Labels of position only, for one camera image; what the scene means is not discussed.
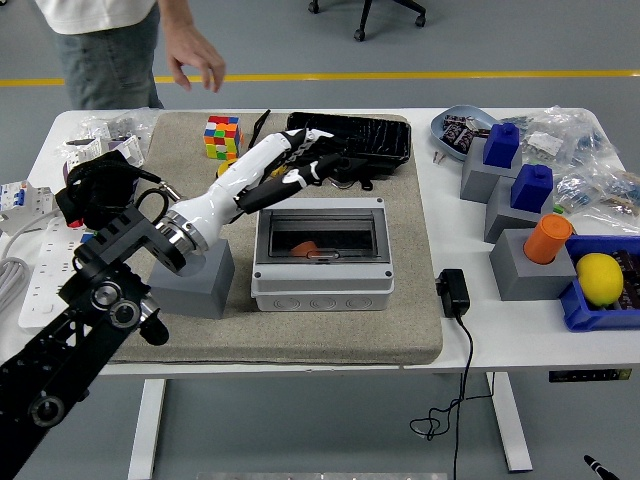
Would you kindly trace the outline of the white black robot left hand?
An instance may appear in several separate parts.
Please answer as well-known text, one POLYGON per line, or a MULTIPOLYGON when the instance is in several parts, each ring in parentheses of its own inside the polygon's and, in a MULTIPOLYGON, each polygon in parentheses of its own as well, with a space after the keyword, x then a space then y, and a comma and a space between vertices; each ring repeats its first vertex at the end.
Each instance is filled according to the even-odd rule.
POLYGON ((204 194, 169 208, 162 224, 187 239, 188 252, 202 253, 238 216, 276 204, 330 176, 345 148, 344 140, 318 129, 269 134, 204 194))

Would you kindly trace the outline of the person's left hand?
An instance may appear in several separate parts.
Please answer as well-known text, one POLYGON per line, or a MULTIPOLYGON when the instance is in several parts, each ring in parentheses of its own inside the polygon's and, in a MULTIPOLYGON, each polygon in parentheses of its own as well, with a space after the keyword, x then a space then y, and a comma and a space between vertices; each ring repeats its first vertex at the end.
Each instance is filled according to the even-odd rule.
POLYGON ((195 68, 204 89, 217 93, 226 76, 226 62, 215 47, 193 26, 165 28, 165 52, 174 82, 185 91, 192 89, 183 67, 195 68))

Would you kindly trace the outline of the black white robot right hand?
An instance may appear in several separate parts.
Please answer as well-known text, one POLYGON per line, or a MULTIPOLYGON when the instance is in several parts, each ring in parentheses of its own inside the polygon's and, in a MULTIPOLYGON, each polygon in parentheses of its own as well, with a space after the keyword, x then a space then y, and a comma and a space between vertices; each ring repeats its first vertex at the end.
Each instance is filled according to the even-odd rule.
POLYGON ((589 468, 602 480, 620 480, 620 478, 589 455, 583 457, 589 468))

